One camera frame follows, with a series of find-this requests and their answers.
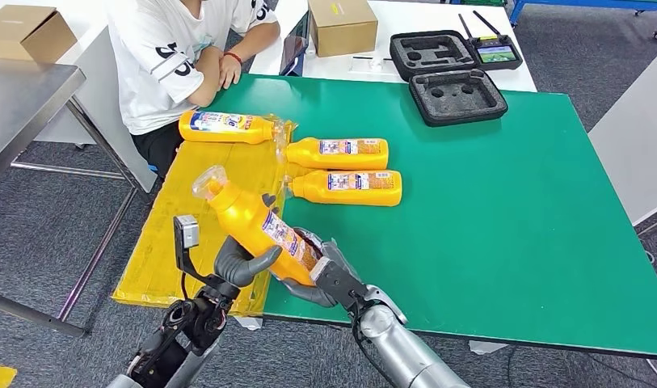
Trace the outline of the person's left hand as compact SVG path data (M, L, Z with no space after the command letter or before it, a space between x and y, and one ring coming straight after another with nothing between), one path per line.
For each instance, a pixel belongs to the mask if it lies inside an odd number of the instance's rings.
M235 53L224 53L220 60L219 88L227 90L232 84L237 84L241 72L241 58Z

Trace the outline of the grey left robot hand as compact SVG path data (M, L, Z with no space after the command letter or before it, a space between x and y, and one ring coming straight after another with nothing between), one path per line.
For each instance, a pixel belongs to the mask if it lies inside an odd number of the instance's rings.
M258 273L271 267L281 252L282 248L274 245L254 256L233 237L227 236L214 260L214 272L232 285L245 287Z

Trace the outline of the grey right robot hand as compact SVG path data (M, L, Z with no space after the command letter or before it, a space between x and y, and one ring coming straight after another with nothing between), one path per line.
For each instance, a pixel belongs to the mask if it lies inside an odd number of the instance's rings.
M348 271L352 276L359 278L354 267L346 261L343 252L339 249L336 241L333 238L331 240L324 241L314 232L304 228L295 227L294 230L312 247L317 249L321 256L328 257L329 259L336 262L342 269ZM334 307L337 305L337 301L321 289L300 284L294 279L290 278L283 279L280 282L294 297L298 297L308 302L313 302L326 308Z

